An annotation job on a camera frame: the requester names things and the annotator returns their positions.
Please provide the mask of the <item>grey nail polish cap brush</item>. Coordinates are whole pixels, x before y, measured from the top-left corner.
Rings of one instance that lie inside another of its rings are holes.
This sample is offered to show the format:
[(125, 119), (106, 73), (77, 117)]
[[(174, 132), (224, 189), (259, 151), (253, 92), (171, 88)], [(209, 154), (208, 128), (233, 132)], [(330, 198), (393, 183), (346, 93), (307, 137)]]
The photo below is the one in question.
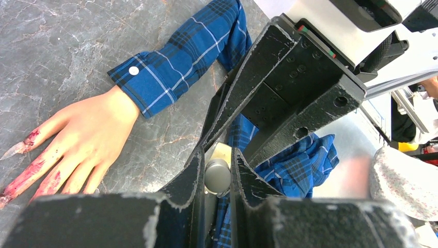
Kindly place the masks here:
[(228, 163), (216, 158), (210, 160), (205, 170), (205, 187), (212, 194), (223, 193), (231, 183), (231, 171)]

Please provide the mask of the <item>nail polish bottle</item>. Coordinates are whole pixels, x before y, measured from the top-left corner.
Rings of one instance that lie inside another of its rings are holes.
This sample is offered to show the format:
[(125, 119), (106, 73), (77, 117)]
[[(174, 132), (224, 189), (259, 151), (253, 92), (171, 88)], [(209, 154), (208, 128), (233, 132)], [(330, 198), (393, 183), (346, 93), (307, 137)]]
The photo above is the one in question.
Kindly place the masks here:
[(206, 155), (205, 169), (205, 233), (211, 240), (220, 197), (227, 193), (231, 183), (231, 151), (227, 144), (216, 142)]

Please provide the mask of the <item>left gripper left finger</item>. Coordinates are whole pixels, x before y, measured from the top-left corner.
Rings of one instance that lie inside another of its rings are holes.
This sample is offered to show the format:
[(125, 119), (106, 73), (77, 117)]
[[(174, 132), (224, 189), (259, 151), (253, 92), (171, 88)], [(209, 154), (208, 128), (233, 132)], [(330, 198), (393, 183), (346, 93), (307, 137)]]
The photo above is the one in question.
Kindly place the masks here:
[(205, 153), (155, 193), (53, 195), (21, 213), (4, 247), (204, 247)]

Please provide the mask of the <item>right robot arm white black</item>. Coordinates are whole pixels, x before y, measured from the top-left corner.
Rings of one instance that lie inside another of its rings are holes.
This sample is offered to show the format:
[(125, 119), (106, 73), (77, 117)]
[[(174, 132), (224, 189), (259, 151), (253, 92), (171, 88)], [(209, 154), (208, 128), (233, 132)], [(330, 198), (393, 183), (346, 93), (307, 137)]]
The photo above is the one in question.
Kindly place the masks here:
[(257, 166), (364, 99), (436, 75), (436, 31), (437, 1), (294, 1), (228, 74), (196, 148), (242, 114), (259, 129), (243, 150)]

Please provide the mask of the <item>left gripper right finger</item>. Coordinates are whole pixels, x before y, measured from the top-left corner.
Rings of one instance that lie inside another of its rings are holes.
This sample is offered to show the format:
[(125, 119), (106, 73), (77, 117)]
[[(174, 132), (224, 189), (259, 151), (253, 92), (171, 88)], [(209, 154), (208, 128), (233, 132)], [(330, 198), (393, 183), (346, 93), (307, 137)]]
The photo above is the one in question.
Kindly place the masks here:
[(231, 152), (232, 247), (419, 247), (394, 205), (364, 199), (296, 199), (280, 194)]

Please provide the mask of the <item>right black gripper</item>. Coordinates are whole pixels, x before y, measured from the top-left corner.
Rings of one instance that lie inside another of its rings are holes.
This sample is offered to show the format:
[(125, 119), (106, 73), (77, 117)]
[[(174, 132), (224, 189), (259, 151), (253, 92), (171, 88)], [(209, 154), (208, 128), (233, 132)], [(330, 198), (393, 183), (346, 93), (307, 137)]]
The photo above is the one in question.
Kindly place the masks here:
[(288, 17), (268, 22), (212, 98), (187, 164), (200, 165), (239, 114), (259, 130), (243, 151), (254, 168), (360, 106), (363, 84), (337, 59), (299, 60), (300, 41)]

